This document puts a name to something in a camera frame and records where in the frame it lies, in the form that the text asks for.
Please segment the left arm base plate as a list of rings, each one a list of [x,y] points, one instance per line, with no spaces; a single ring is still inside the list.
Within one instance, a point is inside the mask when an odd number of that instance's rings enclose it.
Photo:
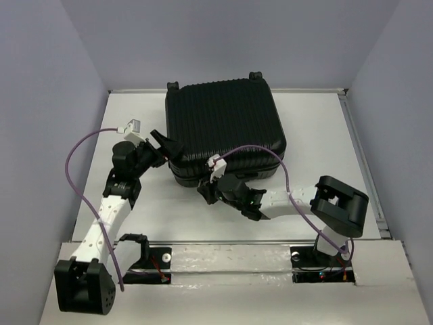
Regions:
[[[125,284],[169,285],[171,284],[172,248],[151,246],[149,257],[141,257],[123,276]]]

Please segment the black hard-shell suitcase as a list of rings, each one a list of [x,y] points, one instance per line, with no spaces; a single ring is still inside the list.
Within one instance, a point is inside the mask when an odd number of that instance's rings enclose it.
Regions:
[[[198,185],[215,154],[229,153],[226,172],[245,181],[273,176],[285,155],[286,137],[261,72],[184,87],[168,83],[165,119],[168,138],[184,146],[169,165],[183,187]]]

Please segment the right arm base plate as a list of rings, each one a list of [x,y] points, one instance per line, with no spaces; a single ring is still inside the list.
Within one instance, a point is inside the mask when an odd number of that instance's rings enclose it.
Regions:
[[[295,284],[355,283],[348,257],[329,256],[313,246],[291,246],[292,279]]]

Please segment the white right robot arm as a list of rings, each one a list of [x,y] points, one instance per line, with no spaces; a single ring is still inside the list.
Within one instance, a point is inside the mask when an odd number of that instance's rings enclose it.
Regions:
[[[299,215],[317,233],[311,257],[327,265],[337,254],[348,256],[348,243],[363,235],[369,197],[360,190],[328,175],[316,185],[295,190],[270,191],[250,188],[232,174],[199,183],[207,204],[218,201],[252,221]]]

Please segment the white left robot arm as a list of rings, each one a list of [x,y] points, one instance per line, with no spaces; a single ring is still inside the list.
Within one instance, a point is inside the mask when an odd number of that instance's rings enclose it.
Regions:
[[[141,176],[149,168],[158,168],[178,159],[183,145],[157,130],[151,136],[155,148],[136,131],[117,128],[124,139],[112,148],[112,168],[108,174],[99,208],[83,196],[82,201],[94,215],[94,222],[67,260],[54,269],[58,307],[62,312],[108,314],[116,290],[124,289],[123,276],[113,243],[124,220],[133,210],[141,191]]]

